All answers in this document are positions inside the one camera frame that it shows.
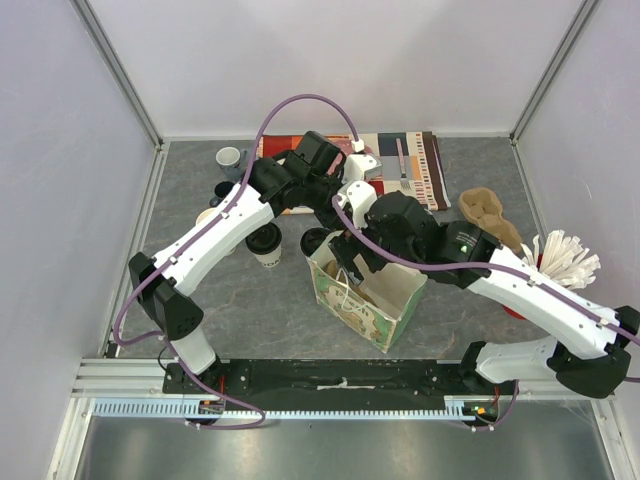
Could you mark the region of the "green paper gift bag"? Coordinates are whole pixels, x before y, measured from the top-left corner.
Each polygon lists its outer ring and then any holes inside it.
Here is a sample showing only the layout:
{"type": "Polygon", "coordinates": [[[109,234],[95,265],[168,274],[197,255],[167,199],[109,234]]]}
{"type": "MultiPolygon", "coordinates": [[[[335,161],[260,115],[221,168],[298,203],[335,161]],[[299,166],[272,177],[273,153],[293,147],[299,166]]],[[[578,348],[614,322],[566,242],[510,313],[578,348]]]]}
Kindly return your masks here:
{"type": "Polygon", "coordinates": [[[397,264],[388,264],[371,273],[358,256],[355,264],[364,280],[355,285],[340,267],[326,240],[307,259],[316,301],[365,338],[383,353],[399,339],[416,311],[425,288],[427,276],[397,264]]]}

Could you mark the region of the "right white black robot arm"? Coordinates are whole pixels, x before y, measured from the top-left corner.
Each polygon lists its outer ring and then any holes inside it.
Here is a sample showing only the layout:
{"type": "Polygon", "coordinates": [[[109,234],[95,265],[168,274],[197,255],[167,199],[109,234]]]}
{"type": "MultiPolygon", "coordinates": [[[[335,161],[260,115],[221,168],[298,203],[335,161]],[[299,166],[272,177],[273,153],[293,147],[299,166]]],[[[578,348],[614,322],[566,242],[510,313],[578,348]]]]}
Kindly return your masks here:
{"type": "Polygon", "coordinates": [[[559,285],[498,239],[466,222],[438,223],[400,192],[358,199],[339,193],[332,207],[344,231],[332,240],[336,259],[357,282],[362,257],[372,272],[393,263],[429,279],[489,298],[544,330],[537,341],[472,343],[458,368],[467,392],[491,384],[551,379],[580,395],[602,399],[629,381],[639,313],[598,305],[559,285]]]}

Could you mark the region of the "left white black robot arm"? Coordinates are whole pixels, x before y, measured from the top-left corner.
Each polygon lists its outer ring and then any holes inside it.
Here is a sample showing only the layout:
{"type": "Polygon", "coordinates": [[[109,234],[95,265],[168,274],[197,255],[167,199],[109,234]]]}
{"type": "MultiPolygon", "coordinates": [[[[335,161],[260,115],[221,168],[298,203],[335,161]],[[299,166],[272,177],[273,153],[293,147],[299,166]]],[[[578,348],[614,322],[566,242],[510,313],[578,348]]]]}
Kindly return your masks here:
{"type": "Polygon", "coordinates": [[[342,186],[342,168],[332,164],[344,159],[338,146],[309,131],[295,149],[253,161],[243,181],[179,240],[130,260],[134,298],[187,366],[185,382],[196,392],[215,389],[220,371],[201,327],[204,313],[190,295],[221,259],[284,210],[325,211],[342,186]]]}

